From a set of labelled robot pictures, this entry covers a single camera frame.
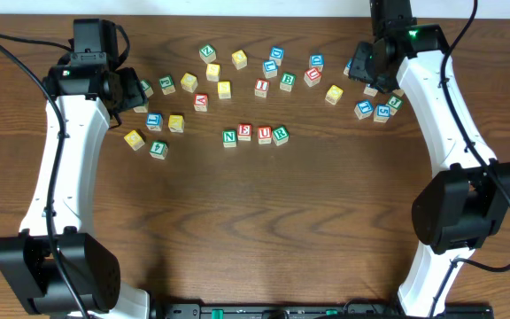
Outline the red E block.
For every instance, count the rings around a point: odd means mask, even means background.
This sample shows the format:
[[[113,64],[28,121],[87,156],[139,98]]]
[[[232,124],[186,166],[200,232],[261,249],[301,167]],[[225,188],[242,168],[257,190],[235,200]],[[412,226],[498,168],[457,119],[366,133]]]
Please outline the red E block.
[[[237,127],[237,138],[239,141],[251,141],[252,125],[240,123]]]

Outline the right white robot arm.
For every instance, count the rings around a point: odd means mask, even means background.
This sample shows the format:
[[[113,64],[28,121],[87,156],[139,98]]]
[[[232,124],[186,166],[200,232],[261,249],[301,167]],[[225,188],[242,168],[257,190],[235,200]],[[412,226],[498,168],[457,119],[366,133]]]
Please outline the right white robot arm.
[[[388,317],[483,317],[482,308],[445,305],[460,268],[510,270],[472,260],[510,213],[510,162],[484,142],[460,93],[452,67],[456,43],[438,24],[421,25],[407,1],[370,4],[374,40],[361,42],[349,78],[383,93],[404,91],[421,128],[432,179],[412,203],[419,240],[413,264]]]

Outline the green N block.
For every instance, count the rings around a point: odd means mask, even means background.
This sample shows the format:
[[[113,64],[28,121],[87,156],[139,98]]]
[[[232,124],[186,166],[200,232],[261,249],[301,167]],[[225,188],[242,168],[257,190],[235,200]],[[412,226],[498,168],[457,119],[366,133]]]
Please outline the green N block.
[[[234,129],[224,130],[222,132],[222,141],[225,148],[232,148],[237,146],[237,134]]]

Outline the blue P block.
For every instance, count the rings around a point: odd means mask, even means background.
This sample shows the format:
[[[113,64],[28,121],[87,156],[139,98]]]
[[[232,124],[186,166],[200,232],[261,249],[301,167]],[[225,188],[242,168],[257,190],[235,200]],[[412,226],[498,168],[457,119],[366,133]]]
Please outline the blue P block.
[[[378,90],[375,88],[372,88],[370,86],[366,86],[364,88],[364,94],[369,95],[370,97],[375,97],[377,95],[377,93],[378,93]]]

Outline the green R block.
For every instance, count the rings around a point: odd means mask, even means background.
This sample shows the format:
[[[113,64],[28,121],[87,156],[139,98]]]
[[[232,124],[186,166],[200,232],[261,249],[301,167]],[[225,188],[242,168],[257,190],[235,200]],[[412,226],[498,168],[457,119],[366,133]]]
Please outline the green R block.
[[[273,142],[276,146],[286,144],[290,139],[289,131],[284,127],[280,126],[272,131]]]

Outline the red I block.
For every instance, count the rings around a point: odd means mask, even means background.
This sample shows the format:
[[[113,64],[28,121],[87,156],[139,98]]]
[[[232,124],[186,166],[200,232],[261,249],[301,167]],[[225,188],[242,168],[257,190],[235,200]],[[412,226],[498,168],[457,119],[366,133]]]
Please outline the red I block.
[[[254,95],[256,97],[267,97],[270,81],[257,79],[254,87]]]

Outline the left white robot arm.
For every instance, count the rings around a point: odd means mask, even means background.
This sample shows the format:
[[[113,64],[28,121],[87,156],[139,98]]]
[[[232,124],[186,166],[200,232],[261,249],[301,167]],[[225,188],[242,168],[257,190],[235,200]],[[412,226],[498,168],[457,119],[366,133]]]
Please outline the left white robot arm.
[[[19,231],[0,238],[0,271],[30,315],[154,318],[151,295],[125,284],[117,258],[95,237],[93,195],[106,132],[143,105],[125,66],[123,28],[77,19],[71,50],[42,80],[47,133],[35,194]]]

